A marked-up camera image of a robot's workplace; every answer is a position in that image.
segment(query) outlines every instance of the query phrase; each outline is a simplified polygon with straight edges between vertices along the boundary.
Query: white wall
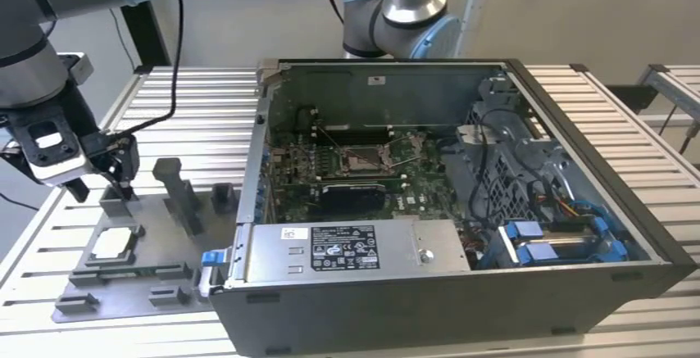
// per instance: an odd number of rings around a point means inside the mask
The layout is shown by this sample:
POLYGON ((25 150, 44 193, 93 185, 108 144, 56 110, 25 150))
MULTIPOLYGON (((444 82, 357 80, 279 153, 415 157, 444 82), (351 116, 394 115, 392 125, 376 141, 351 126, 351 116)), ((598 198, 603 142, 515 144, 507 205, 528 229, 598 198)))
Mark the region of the white wall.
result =
POLYGON ((486 0, 474 57, 582 63, 607 83, 700 61, 700 0, 486 0))
MULTIPOLYGON (((335 0, 341 8, 341 0, 335 0)), ((458 16, 466 0, 448 0, 458 16)), ((184 64, 255 66, 265 57, 339 57, 341 27, 327 0, 184 0, 184 64)), ((176 0, 153 7, 168 45, 176 0)))

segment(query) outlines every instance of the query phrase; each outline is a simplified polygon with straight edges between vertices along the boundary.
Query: metal frame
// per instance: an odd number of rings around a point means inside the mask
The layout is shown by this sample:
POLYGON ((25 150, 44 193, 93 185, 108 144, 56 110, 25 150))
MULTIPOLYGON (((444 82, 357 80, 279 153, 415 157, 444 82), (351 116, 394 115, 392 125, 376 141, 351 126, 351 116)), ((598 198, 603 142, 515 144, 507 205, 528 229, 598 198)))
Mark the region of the metal frame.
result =
POLYGON ((683 79, 694 79, 693 75, 700 75, 700 69, 691 66, 649 65, 638 82, 651 86, 698 122, 700 92, 683 82, 683 79))
POLYGON ((121 15, 141 59, 141 66, 152 68, 170 65, 150 2, 144 2, 134 7, 122 6, 121 15))
MULTIPOLYGON (((589 73, 575 73, 567 66, 527 66, 527 70, 655 219, 700 262, 700 183, 682 157, 589 73)), ((146 175, 153 158, 170 154, 182 156, 184 175, 196 189, 221 180, 240 184, 243 179, 255 119, 255 71, 182 69, 181 74, 181 109, 172 122, 138 134, 144 173, 134 181, 137 193, 164 192, 146 175)), ((169 76, 168 69, 160 68, 150 75, 137 76, 102 123, 129 127, 157 108, 165 108, 169 76)), ((100 217, 97 200, 104 181, 89 179, 88 183, 96 190, 85 204, 76 204, 58 190, 50 193, 0 264, 0 302, 18 301, 10 306, 0 303, 0 352, 10 356, 18 351, 36 356, 93 355, 94 351, 113 351, 120 356, 231 355, 233 347, 213 312, 76 324, 50 322, 52 299, 62 291, 65 274, 86 242, 81 226, 92 225, 100 217), (57 226, 70 228, 54 229, 57 226)), ((625 304, 582 336, 363 351, 332 357, 486 357, 502 349, 514 357, 691 356, 700 351, 698 308, 695 272, 661 297, 625 304)))

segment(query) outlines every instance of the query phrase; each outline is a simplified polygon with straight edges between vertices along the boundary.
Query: blue latch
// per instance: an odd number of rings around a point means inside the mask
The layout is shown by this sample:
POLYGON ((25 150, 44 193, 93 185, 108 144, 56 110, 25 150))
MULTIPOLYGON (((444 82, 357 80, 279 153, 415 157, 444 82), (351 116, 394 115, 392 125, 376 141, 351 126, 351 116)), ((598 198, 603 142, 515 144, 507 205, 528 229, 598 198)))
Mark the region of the blue latch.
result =
POLYGON ((225 264, 225 250, 209 250, 201 253, 201 266, 221 266, 225 264))
POLYGON ((595 232, 598 233, 598 235, 605 235, 605 233, 607 232, 607 230, 609 230, 607 224, 602 220, 601 217, 595 217, 593 219, 593 228, 594 228, 595 232))
POLYGON ((542 238, 542 228, 535 221, 510 221, 504 226, 507 238, 537 239, 542 238))
POLYGON ((593 257, 601 262, 621 262, 626 259, 625 245, 614 239, 607 246, 606 253, 597 253, 593 257))
POLYGON ((528 243, 515 250, 516 260, 522 266, 537 265, 558 259, 557 252, 546 242, 528 243))

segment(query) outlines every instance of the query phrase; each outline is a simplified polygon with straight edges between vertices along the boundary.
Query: circuit board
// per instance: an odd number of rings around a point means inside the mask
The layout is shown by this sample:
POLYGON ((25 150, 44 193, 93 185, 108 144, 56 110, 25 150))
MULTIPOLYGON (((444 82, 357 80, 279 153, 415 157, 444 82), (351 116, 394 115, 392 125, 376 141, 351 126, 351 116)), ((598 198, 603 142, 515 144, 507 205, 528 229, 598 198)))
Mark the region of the circuit board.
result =
POLYGON ((462 211, 436 140, 416 129, 370 137, 324 130, 277 137, 269 169, 275 222, 456 219, 462 211))

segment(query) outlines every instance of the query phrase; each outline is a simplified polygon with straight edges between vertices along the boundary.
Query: barcode sticker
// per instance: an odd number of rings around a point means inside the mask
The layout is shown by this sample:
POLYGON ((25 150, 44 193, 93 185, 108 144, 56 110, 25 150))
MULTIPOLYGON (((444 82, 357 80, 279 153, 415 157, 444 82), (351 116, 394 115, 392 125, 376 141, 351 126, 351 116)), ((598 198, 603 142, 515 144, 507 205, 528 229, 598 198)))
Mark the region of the barcode sticker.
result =
POLYGON ((308 239, 308 229, 284 227, 280 239, 308 239))

